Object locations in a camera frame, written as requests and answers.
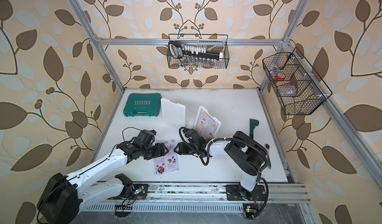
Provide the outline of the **pink special menu sheet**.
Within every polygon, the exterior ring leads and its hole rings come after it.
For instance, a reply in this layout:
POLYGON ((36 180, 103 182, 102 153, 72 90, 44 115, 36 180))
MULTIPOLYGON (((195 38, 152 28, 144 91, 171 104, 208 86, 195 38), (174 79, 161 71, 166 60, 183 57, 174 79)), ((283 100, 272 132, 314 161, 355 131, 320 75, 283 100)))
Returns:
POLYGON ((174 152, 177 145, 174 139, 170 139, 164 142, 166 148, 169 152, 162 156, 154 159, 154 175, 163 175, 167 173, 172 173, 179 171, 179 159, 178 154, 174 152))

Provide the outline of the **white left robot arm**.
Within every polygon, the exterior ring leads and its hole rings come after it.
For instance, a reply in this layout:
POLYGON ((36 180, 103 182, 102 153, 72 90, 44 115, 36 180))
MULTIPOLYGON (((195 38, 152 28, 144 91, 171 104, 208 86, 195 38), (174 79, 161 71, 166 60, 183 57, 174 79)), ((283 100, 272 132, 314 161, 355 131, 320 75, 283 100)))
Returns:
POLYGON ((154 130, 142 130, 131 140, 116 144, 110 153, 88 166, 67 175, 53 175, 37 204, 37 222, 43 217, 48 224, 69 224, 80 212, 109 198, 136 199, 147 188, 134 187, 125 174, 107 182, 97 182, 111 172, 143 157, 145 160, 165 156, 169 149, 155 142, 154 130))

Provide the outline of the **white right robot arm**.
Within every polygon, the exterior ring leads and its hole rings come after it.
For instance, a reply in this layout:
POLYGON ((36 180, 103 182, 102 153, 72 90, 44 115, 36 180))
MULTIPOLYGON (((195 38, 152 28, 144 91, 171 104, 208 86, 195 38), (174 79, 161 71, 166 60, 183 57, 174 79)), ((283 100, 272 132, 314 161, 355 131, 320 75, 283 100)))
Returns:
POLYGON ((195 129, 179 128, 181 142, 174 152, 179 155, 193 155, 199 158, 204 166, 217 155, 228 155, 243 171, 240 184, 232 194, 241 199, 252 201, 257 196, 256 186, 262 177, 264 169, 268 167, 267 150, 253 140, 253 135, 246 135, 237 131, 228 138, 203 138, 195 129))

